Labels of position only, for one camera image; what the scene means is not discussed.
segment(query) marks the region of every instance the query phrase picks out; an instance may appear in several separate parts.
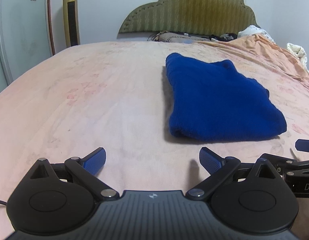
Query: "blue fabric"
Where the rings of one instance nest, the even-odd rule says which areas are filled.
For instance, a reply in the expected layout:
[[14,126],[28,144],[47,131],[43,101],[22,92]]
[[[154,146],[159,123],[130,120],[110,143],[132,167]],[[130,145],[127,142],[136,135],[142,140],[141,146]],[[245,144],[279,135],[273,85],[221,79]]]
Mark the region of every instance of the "blue fabric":
[[170,133],[201,141],[267,140],[287,130],[283,114],[255,79],[230,60],[205,63],[180,54],[166,59],[173,89]]

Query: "gold tower fan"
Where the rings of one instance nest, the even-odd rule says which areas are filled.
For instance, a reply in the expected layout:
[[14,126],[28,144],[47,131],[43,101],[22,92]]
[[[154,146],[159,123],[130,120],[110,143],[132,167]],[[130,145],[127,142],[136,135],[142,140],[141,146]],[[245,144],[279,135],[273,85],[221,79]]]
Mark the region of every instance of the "gold tower fan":
[[67,48],[80,45],[78,0],[63,0],[63,24]]

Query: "bed sheet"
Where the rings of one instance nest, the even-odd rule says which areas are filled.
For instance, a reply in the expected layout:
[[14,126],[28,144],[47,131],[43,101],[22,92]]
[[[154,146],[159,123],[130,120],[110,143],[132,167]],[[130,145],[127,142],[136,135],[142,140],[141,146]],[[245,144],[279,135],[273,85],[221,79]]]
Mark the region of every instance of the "bed sheet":
[[[270,91],[287,132],[261,142],[207,144],[172,137],[173,94],[165,58],[173,52],[205,62],[230,59],[240,73]],[[202,146],[242,162],[255,162],[263,153],[308,160],[309,153],[294,147],[299,138],[309,139],[309,74],[298,59],[262,36],[75,46],[29,70],[0,94],[0,199],[8,199],[39,157],[60,163],[104,147],[107,161],[98,178],[120,193],[186,192],[208,176],[199,163]],[[304,202],[303,218],[309,222],[309,200]],[[300,231],[305,225],[300,220]],[[0,208],[0,239],[12,231]]]

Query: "metal pin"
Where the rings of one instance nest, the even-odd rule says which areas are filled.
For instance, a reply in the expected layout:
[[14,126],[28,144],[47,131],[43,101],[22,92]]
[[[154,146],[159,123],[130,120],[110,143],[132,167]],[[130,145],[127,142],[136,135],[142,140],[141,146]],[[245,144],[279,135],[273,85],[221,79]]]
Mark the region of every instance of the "metal pin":
[[204,191],[199,188],[193,188],[188,191],[189,195],[192,197],[201,197],[204,194]]
[[116,194],[117,194],[117,192],[113,189],[110,189],[110,188],[107,188],[107,189],[104,189],[103,191],[101,191],[101,195],[103,197],[111,198],[111,197],[114,197]]

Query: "headboard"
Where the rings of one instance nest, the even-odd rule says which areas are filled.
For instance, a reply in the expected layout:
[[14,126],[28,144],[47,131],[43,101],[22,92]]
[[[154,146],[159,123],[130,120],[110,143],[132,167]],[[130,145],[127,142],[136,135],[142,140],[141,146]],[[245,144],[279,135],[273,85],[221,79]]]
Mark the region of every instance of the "headboard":
[[238,33],[256,25],[243,0],[158,0],[133,10],[119,33],[184,32],[200,35]]

